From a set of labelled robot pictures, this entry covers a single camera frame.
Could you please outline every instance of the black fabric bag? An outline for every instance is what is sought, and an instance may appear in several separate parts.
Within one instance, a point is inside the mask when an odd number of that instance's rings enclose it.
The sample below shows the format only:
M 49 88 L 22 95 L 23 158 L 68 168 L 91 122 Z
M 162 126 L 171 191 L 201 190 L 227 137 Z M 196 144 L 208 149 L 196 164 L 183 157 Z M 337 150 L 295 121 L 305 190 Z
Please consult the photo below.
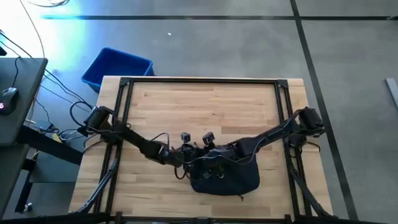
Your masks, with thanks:
M 247 165 L 224 165 L 223 175 L 210 174 L 202 168 L 201 162 L 196 162 L 190 178 L 194 191 L 212 195 L 243 195 L 260 184 L 256 156 Z

